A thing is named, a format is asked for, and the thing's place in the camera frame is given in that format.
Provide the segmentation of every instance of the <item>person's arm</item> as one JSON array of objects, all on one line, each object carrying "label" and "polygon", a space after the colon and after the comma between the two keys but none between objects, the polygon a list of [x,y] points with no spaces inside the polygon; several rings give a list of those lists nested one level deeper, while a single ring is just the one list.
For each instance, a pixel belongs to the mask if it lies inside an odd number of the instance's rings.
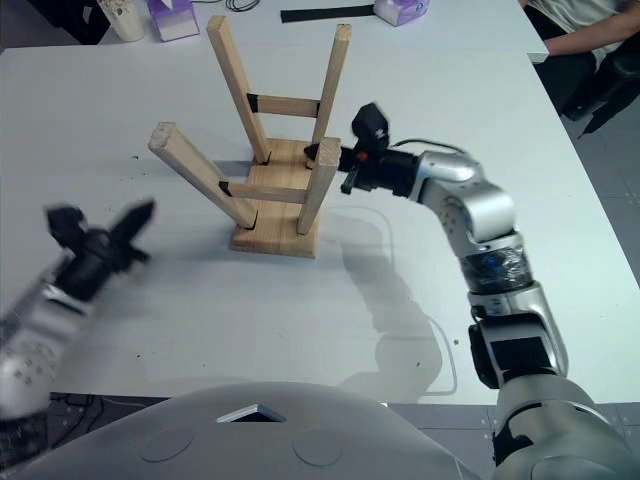
[{"label": "person's arm", "polygon": [[634,1],[624,12],[594,23],[577,32],[545,40],[549,55],[590,52],[622,42],[640,32],[640,2]]}]

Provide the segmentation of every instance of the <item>white table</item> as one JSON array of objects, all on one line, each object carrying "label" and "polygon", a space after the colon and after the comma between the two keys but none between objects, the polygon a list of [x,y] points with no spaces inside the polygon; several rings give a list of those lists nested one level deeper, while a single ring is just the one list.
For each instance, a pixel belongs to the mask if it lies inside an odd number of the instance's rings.
[{"label": "white table", "polygon": [[[378,17],[354,17],[282,24],[281,10],[366,5],[373,0],[262,0],[245,13],[233,13],[221,4],[194,5],[196,18],[206,39],[205,28],[212,15],[229,17],[237,43],[248,45],[322,46],[329,48],[338,23],[353,25],[353,44],[398,48],[422,47],[431,52],[483,52],[506,49],[525,52],[532,62],[543,62],[548,51],[523,13],[517,0],[431,0],[421,19],[394,28]],[[149,11],[138,0],[147,34],[144,43],[160,42]],[[121,43],[113,29],[102,44]]]},{"label": "white table", "polygon": [[[319,93],[326,48],[239,48],[255,92]],[[353,115],[376,100],[393,139],[472,152],[515,199],[571,378],[598,402],[639,400],[640,292],[528,58],[417,53],[354,46],[328,135],[351,145]],[[231,221],[147,151],[156,123],[173,120],[230,175],[246,172],[248,140],[210,46],[9,50],[0,66],[2,309],[59,253],[43,205],[71,202],[104,223],[127,202],[158,202],[139,241],[152,263],[104,293],[56,389],[173,396],[286,380],[380,401],[495,400],[474,373],[457,260],[426,208],[384,191],[344,196],[336,179],[316,260],[232,252]],[[310,119],[263,119],[271,136],[311,137]]]}]

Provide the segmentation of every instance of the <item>gray floor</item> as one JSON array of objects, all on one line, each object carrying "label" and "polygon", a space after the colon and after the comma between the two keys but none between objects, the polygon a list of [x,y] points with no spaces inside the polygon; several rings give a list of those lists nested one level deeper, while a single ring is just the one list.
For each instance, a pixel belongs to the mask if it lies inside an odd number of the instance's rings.
[{"label": "gray floor", "polygon": [[600,130],[563,123],[640,284],[640,98]]}]

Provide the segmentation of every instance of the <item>white cup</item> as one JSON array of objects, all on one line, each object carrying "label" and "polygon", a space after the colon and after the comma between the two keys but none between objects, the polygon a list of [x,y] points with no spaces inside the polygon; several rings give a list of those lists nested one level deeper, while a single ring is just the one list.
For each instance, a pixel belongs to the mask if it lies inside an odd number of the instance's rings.
[{"label": "white cup", "polygon": [[144,27],[133,0],[98,0],[98,5],[123,42],[144,37]]}]

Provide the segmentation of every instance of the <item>black strap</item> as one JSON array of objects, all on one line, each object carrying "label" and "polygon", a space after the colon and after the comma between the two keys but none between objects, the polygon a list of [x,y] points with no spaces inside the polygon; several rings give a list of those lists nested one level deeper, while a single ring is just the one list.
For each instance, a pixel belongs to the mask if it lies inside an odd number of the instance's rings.
[{"label": "black strap", "polygon": [[310,8],[306,10],[281,10],[282,23],[323,20],[325,18],[367,17],[374,15],[373,4],[358,7]]}]

